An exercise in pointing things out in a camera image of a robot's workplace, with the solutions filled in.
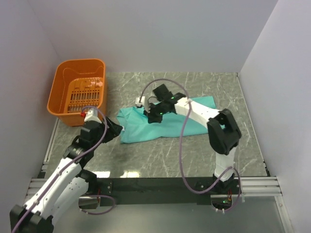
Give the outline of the teal t shirt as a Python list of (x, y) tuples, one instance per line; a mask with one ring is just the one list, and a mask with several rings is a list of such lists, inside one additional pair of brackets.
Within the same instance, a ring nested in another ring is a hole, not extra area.
[[(216, 109), (213, 96), (192, 98), (204, 106)], [(185, 116), (168, 113), (163, 116), (161, 123), (148, 123), (147, 116), (143, 114), (143, 108), (121, 108), (117, 120), (123, 130), (121, 132), (121, 144), (145, 142), (160, 137), (179, 137)], [(189, 119), (184, 129), (184, 136), (206, 134), (207, 129), (198, 122)]]

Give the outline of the orange plastic basket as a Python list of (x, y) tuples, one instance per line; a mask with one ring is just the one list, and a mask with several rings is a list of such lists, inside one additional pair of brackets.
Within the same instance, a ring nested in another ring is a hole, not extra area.
[(85, 106), (95, 106), (106, 114), (107, 80), (105, 63), (100, 59), (62, 62), (55, 73), (47, 110), (67, 126), (82, 126)]

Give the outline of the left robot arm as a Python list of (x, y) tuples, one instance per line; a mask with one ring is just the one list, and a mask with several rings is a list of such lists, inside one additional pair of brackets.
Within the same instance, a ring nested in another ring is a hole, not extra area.
[(101, 144), (119, 136), (123, 127), (110, 119), (105, 122), (98, 117), (86, 118), (54, 170), (39, 191), (23, 206), (15, 205), (10, 211), (13, 233), (51, 233), (61, 216), (82, 195), (97, 194), (97, 176), (85, 170)]

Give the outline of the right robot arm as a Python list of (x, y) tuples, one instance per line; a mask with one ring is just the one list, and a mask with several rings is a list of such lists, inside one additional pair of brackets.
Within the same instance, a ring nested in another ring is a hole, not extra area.
[(217, 110), (199, 104), (189, 98), (187, 91), (172, 94), (166, 85), (162, 84), (153, 90), (158, 104), (151, 104), (143, 96), (136, 98), (136, 106), (144, 108), (148, 123), (161, 123), (163, 116), (174, 113), (192, 119), (207, 129), (209, 143), (216, 152), (215, 180), (203, 191), (196, 191), (190, 187), (186, 177), (182, 180), (187, 189), (195, 194), (204, 194), (214, 188), (217, 193), (223, 194), (230, 188), (237, 170), (234, 168), (234, 156), (242, 133), (228, 109)]

